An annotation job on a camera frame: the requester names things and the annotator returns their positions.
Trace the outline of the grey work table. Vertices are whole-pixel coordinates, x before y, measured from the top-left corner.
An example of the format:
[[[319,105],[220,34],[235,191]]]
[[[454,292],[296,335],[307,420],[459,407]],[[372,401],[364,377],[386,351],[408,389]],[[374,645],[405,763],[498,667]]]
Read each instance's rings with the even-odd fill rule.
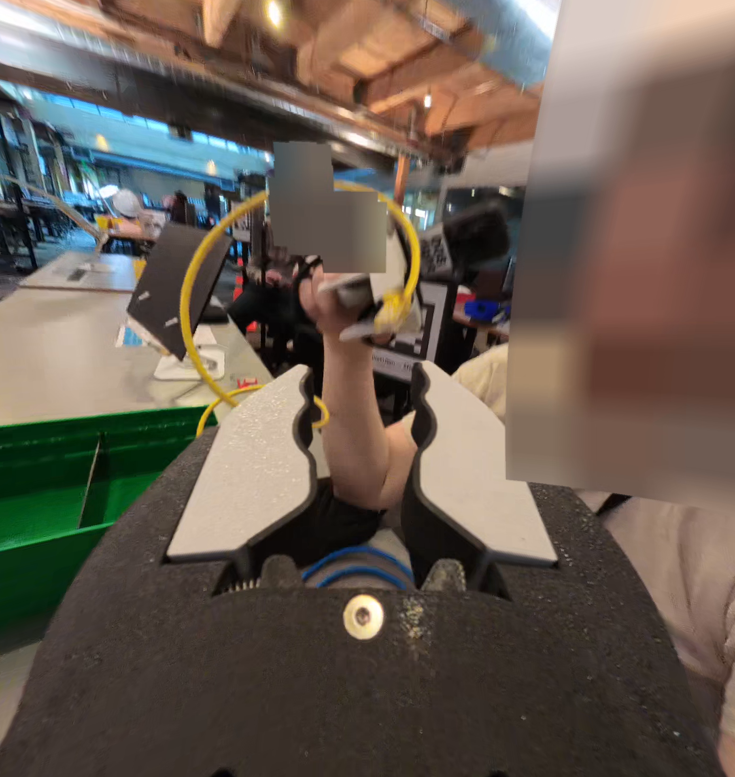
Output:
[[[34,290],[129,294],[137,284],[137,257],[67,251],[46,263],[19,286]]]

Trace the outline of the white board stand base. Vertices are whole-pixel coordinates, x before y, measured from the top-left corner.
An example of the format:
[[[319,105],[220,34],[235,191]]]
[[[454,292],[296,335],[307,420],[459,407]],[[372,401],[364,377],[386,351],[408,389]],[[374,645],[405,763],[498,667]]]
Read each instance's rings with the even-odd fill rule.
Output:
[[[216,344],[197,346],[196,351],[207,374],[215,381],[225,376],[226,350]],[[179,360],[176,355],[162,356],[153,373],[160,382],[199,381],[200,373],[188,355]]]

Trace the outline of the green plastic bin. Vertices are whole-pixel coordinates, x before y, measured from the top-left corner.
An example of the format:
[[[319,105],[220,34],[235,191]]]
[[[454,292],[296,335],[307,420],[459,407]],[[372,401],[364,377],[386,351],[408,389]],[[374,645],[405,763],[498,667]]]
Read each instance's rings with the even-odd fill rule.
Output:
[[[0,632],[57,609],[108,529],[195,439],[204,411],[0,426]]]

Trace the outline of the person's right hand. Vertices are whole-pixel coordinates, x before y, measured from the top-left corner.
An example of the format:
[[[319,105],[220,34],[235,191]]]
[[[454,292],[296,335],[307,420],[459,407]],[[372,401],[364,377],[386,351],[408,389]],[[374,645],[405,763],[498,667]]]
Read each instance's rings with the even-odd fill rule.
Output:
[[[330,280],[338,277],[338,274],[325,273],[323,267],[318,265],[300,280],[297,292],[305,315],[316,329],[323,336],[333,337],[336,340],[350,320],[336,292],[323,287]]]

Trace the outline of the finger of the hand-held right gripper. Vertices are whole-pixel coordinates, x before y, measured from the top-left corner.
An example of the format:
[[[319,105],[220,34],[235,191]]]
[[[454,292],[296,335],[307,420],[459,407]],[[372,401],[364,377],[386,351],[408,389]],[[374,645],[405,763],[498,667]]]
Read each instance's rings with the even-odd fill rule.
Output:
[[[324,274],[320,294],[336,298],[342,306],[370,306],[380,299],[372,274]]]
[[[345,327],[339,335],[341,343],[358,340],[369,343],[389,343],[393,340],[393,331],[379,326],[376,318],[363,318]]]

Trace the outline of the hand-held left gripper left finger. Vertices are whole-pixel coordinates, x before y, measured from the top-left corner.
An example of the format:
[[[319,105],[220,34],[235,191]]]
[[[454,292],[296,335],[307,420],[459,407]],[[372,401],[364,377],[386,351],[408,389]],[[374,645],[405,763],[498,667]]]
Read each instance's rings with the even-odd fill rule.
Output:
[[[167,550],[172,563],[260,564],[262,544],[314,500],[314,381],[297,365],[220,423]]]

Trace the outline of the printed instruction board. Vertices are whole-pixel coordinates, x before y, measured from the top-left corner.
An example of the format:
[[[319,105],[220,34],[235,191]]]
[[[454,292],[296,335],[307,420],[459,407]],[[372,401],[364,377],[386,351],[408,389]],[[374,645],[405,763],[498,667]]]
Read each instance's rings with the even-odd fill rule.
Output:
[[[149,253],[144,272],[130,298],[127,315],[170,355],[187,356],[179,309],[181,288],[193,255],[208,231],[168,222]],[[190,293],[190,332],[194,333],[210,303],[232,239],[222,232],[200,267]]]

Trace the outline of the black framed sign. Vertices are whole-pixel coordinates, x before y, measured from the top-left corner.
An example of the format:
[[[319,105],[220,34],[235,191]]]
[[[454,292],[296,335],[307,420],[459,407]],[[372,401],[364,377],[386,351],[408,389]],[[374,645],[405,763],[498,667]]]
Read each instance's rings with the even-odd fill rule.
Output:
[[[422,280],[417,288],[421,328],[398,335],[388,346],[373,350],[373,373],[409,384],[412,369],[423,361],[438,362],[446,325],[450,323],[456,292],[451,284]]]

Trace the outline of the person's right forearm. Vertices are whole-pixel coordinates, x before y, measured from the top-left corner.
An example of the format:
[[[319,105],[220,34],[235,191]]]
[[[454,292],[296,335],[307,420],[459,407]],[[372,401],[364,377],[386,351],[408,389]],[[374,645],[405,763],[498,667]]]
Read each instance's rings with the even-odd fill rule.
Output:
[[[417,446],[403,422],[385,426],[374,390],[373,350],[323,335],[322,438],[334,494],[354,507],[383,511],[401,502]]]

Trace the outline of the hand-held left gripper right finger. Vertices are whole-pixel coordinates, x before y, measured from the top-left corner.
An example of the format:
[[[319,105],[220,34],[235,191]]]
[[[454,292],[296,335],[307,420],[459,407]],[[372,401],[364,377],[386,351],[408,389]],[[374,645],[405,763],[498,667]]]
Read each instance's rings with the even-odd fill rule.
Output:
[[[401,502],[415,567],[439,559],[551,568],[557,553],[528,484],[506,475],[506,433],[483,401],[430,361],[412,371],[416,453]]]

